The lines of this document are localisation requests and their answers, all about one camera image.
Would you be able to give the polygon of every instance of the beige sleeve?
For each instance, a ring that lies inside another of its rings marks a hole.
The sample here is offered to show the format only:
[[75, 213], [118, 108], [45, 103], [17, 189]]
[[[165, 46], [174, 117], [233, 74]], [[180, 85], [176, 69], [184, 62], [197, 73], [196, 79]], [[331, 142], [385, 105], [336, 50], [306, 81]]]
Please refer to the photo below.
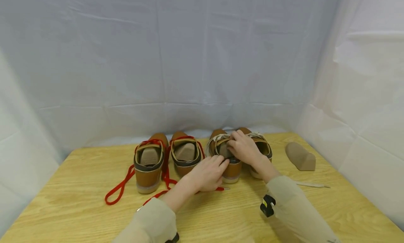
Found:
[[337, 236], [311, 205], [303, 191], [287, 176], [279, 176], [267, 184], [275, 199], [275, 216], [303, 242], [340, 243]]
[[152, 198], [133, 216], [114, 243], [166, 242], [176, 235], [175, 213], [165, 202]]

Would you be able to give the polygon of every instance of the shoelace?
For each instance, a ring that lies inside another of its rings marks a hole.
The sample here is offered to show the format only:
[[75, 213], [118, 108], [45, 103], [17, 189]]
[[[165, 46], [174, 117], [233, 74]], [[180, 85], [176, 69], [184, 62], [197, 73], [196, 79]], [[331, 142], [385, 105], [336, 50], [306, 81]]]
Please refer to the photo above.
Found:
[[250, 132], [249, 134], [247, 134], [247, 136], [250, 137], [250, 138], [263, 139], [268, 143], [268, 141], [265, 139], [264, 135], [261, 134], [260, 132], [253, 131], [253, 132]]
[[[171, 147], [172, 147], [173, 142], [176, 141], [176, 140], [179, 140], [179, 139], [195, 139], [195, 138], [193, 136], [183, 136], [183, 137], [179, 137], [179, 138], [177, 138], [175, 140], [171, 140], [170, 141], [170, 146], [167, 147], [167, 149], [165, 148], [165, 145], [162, 142], [162, 140], [159, 140], [159, 139], [152, 139], [152, 140], [143, 141], [141, 144], [139, 144], [136, 147], [135, 154], [136, 154], [136, 151], [137, 151], [138, 147], [141, 147], [142, 145], [146, 145], [146, 144], [156, 144], [156, 145], [161, 144], [163, 149], [165, 150], [164, 159], [163, 159], [164, 161], [163, 161], [163, 166], [162, 166], [162, 180], [165, 182], [167, 190], [163, 190], [163, 191], [157, 193], [156, 195], [152, 196], [151, 198], [146, 200], [143, 203], [143, 205], [148, 203], [148, 201], [150, 201], [152, 198], [154, 198], [154, 197], [159, 198], [161, 195], [164, 195], [165, 193], [167, 193], [171, 189], [170, 184], [174, 184], [174, 185], [177, 184], [176, 180], [170, 179], [170, 170], [168, 169], [168, 158], [169, 158], [169, 153], [171, 151]], [[203, 151], [201, 143], [199, 141], [196, 141], [196, 143], [199, 146], [200, 151], [202, 153], [202, 159], [205, 158], [205, 153]], [[120, 182], [116, 187], [114, 187], [110, 192], [108, 192], [106, 194], [104, 200], [105, 200], [105, 203], [107, 205], [114, 205], [121, 199], [121, 197], [122, 197], [122, 195], [124, 193], [124, 190], [125, 190], [126, 183], [134, 176], [134, 174], [135, 174], [135, 165], [131, 165], [129, 167], [129, 169], [128, 169], [128, 173], [127, 173], [125, 179], [122, 182]], [[120, 192], [119, 192], [118, 197], [114, 201], [111, 201], [111, 202], [108, 201], [108, 198], [111, 195], [113, 195], [115, 192], [117, 192], [119, 189], [120, 189]], [[216, 190], [217, 191], [223, 191], [223, 190], [226, 190], [226, 188], [218, 187]]]
[[[164, 153], [164, 158], [163, 158], [163, 166], [162, 166], [162, 175], [161, 175], [161, 176], [162, 176], [162, 179], [164, 180], [164, 182], [166, 183], [167, 190], [163, 190], [162, 192], [157, 193], [156, 195], [152, 196], [152, 197], [149, 198], [143, 205], [145, 205], [145, 204], [146, 204], [148, 201], [150, 201], [152, 198], [154, 198], [154, 197], [155, 197], [155, 198], [158, 198], [159, 196], [161, 196], [161, 195], [167, 193], [167, 192], [171, 189], [169, 185], [170, 185], [170, 184], [176, 184], [176, 183], [177, 183], [176, 180], [170, 179], [170, 172], [169, 172], [169, 170], [168, 170], [168, 151], [167, 151], [167, 149], [166, 149], [166, 147], [165, 147], [165, 145], [164, 145], [164, 143], [163, 143], [162, 140], [159, 140], [159, 139], [152, 139], [152, 140], [143, 141], [142, 143], [140, 143], [140, 144], [136, 147], [136, 149], [135, 149], [135, 154], [136, 154], [136, 151], [137, 151], [137, 149], [138, 149], [139, 147], [141, 147], [141, 146], [143, 146], [143, 145], [147, 145], [147, 144], [161, 145], [161, 146], [163, 147], [164, 151], [165, 151], [165, 153]], [[108, 192], [108, 193], [106, 194], [104, 200], [105, 200], [105, 203], [106, 203], [107, 205], [114, 205], [114, 204], [116, 204], [116, 203], [121, 199], [121, 197], [122, 197], [122, 195], [123, 195], [123, 193], [124, 193], [124, 190], [125, 190], [125, 185], [126, 185], [126, 183], [134, 176], [134, 174], [135, 174], [135, 165], [131, 165], [131, 166], [129, 167], [129, 169], [128, 169], [128, 173], [127, 173], [125, 179], [124, 179], [122, 182], [120, 182], [116, 187], [114, 187], [110, 192]], [[120, 189], [120, 192], [119, 192], [118, 197], [117, 197], [114, 201], [111, 201], [111, 202], [108, 201], [108, 198], [109, 198], [111, 195], [113, 195], [115, 192], [117, 192], [119, 189]]]
[[209, 149], [210, 143], [212, 143], [212, 142], [217, 142], [217, 141], [222, 140], [222, 139], [228, 139], [229, 137], [230, 137], [229, 134], [218, 134], [218, 135], [212, 137], [212, 138], [208, 141], [208, 144], [206, 145], [205, 151], [207, 151], [207, 155], [213, 156], [213, 155], [210, 154], [210, 149]]

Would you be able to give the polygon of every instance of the table surface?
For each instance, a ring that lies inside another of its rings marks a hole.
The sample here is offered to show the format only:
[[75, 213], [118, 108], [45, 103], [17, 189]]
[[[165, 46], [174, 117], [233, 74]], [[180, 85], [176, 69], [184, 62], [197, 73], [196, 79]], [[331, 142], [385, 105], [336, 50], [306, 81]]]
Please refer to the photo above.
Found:
[[[293, 133], [266, 134], [272, 163], [284, 175], [331, 188], [302, 186], [307, 198], [342, 242], [404, 242], [404, 233], [359, 193], [305, 140]], [[285, 154], [298, 142], [317, 158], [316, 171], [298, 171]], [[203, 146], [207, 139], [201, 139]], [[74, 150], [50, 181], [6, 232], [1, 242], [110, 242], [129, 223], [136, 209], [157, 192], [141, 195], [133, 177], [113, 206], [104, 196], [122, 181], [133, 163], [136, 145]], [[170, 174], [178, 179], [170, 161]], [[260, 211], [266, 193], [247, 167], [231, 190], [199, 193], [177, 214], [181, 242], [298, 242], [274, 216]], [[165, 189], [163, 183], [158, 191]]]

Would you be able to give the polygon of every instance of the shoe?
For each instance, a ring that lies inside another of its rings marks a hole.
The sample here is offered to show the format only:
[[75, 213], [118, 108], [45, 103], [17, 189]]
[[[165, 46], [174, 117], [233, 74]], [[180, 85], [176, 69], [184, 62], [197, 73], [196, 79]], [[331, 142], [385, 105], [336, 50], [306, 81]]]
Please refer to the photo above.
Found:
[[222, 180], [225, 183], [235, 183], [240, 178], [241, 161], [235, 158], [227, 149], [227, 142], [229, 140], [229, 134], [223, 131], [223, 129], [216, 129], [213, 131], [212, 135], [210, 135], [206, 151], [208, 151], [210, 156], [223, 155], [224, 158], [230, 160], [228, 167], [223, 172]]
[[168, 152], [180, 177], [188, 174], [205, 158], [202, 145], [194, 137], [181, 131], [173, 134]]
[[[269, 146], [268, 141], [262, 134], [258, 132], [252, 132], [247, 128], [239, 128], [239, 130], [242, 131], [245, 135], [251, 137], [255, 142], [255, 144], [257, 145], [258, 150], [272, 162], [271, 147]], [[250, 166], [249, 171], [254, 178], [262, 179], [262, 177], [257, 173], [257, 171], [255, 171], [255, 169], [252, 166]]]
[[136, 147], [133, 161], [139, 193], [152, 193], [159, 187], [167, 146], [165, 134], [158, 133]]

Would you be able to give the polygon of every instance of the hand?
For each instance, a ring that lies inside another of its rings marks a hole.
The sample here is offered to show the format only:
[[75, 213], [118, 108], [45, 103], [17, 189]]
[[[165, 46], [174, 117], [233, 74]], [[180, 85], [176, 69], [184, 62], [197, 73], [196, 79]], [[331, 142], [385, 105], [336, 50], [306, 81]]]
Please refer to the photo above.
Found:
[[257, 145], [242, 131], [237, 130], [231, 133], [230, 140], [227, 142], [228, 150], [240, 161], [253, 165], [262, 158], [262, 153]]
[[196, 192], [213, 191], [222, 184], [222, 174], [229, 165], [229, 160], [224, 159], [221, 155], [209, 156], [183, 178], [192, 183]]

